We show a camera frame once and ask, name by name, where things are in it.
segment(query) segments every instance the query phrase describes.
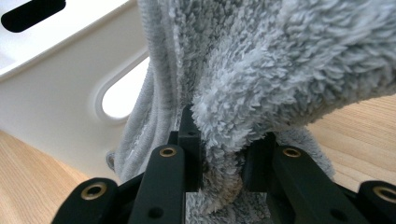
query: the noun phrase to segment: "brass insert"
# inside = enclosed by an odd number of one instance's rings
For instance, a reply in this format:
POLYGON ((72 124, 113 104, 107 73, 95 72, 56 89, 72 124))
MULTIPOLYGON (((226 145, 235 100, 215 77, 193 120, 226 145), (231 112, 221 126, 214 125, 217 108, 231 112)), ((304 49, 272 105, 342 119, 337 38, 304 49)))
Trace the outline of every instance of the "brass insert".
POLYGON ((161 151, 160 151, 160 155, 162 157, 173 157, 176 155, 176 153, 177 153, 177 151, 172 147, 166 147, 166 148, 161 149, 161 151))
POLYGON ((84 200, 94 200, 104 195, 107 190, 107 185, 104 182, 96 182, 89 185, 81 192, 81 198, 84 200))
POLYGON ((385 200, 389 203, 396 203, 396 190, 394 189, 389 189, 387 187, 382 187, 382 186, 376 186, 373 188, 373 192, 376 194, 376 196, 380 197, 382 200, 385 200))
POLYGON ((301 152, 294 148, 285 148, 283 149, 283 154, 288 157, 298 158, 301 156, 301 152))

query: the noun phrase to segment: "white container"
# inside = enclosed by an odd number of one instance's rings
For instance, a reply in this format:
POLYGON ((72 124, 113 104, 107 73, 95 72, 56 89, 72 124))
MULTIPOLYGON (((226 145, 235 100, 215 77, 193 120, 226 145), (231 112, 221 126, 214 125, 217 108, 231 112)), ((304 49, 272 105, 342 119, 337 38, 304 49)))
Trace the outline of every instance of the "white container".
MULTIPOLYGON (((18 41, 18 34, 1 32, 2 43, 12 36, 18 41)), ((107 116, 102 100, 147 52, 135 1, 114 7, 27 62, 16 62, 3 48, 0 129, 89 176, 117 179, 106 154, 118 146, 126 118, 107 116)))

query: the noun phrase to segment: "towel fold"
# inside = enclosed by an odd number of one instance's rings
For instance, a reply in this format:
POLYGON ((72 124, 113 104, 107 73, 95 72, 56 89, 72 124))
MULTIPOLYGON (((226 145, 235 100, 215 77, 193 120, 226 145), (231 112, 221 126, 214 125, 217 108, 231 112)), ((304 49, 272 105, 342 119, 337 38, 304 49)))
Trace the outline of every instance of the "towel fold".
POLYGON ((276 133, 332 176, 309 122, 396 92, 393 0, 141 0, 150 65, 116 152, 122 181, 177 130, 182 108, 206 142, 204 188, 190 223, 270 223, 265 195, 242 190, 250 142, 276 133))

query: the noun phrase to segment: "microfiber cloth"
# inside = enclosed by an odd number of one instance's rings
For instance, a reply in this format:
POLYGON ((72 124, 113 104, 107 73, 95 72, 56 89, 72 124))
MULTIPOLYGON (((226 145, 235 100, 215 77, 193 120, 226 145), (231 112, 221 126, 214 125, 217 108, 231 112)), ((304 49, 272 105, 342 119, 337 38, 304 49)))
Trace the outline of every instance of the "microfiber cloth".
POLYGON ((243 148, 274 132, 331 163, 304 127, 336 108, 396 92, 394 0, 141 0, 150 64, 115 154, 122 181, 193 103, 205 141, 204 187, 188 223, 271 223, 265 194, 245 192, 243 148))

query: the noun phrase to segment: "wooden surface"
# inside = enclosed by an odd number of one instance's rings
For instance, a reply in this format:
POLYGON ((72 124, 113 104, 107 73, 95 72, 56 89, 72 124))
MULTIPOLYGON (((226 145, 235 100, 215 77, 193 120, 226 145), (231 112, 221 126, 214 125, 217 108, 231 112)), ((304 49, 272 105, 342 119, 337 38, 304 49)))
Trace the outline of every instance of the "wooden surface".
MULTIPOLYGON (((336 182, 396 184, 396 95, 335 111, 309 125, 332 160, 336 182)), ((0 223, 50 223, 84 174, 0 132, 0 223)))

